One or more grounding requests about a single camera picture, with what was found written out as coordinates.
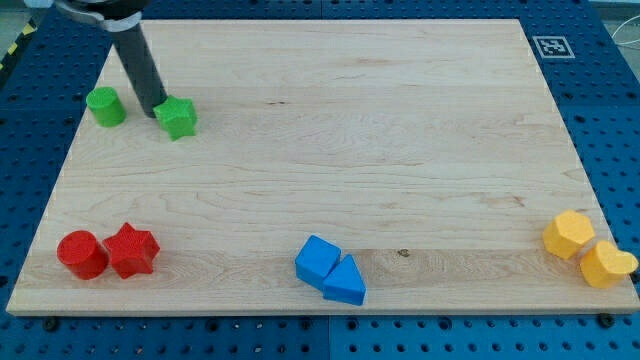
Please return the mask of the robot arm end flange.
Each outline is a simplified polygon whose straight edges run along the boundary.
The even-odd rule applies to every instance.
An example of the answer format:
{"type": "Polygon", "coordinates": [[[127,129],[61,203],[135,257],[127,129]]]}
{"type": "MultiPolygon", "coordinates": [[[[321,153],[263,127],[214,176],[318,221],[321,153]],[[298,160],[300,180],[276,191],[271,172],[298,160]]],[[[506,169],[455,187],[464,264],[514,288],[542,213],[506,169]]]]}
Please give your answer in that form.
{"type": "Polygon", "coordinates": [[[123,32],[140,23],[142,11],[151,0],[22,0],[22,3],[30,9],[54,6],[75,22],[108,32],[123,32]]]}

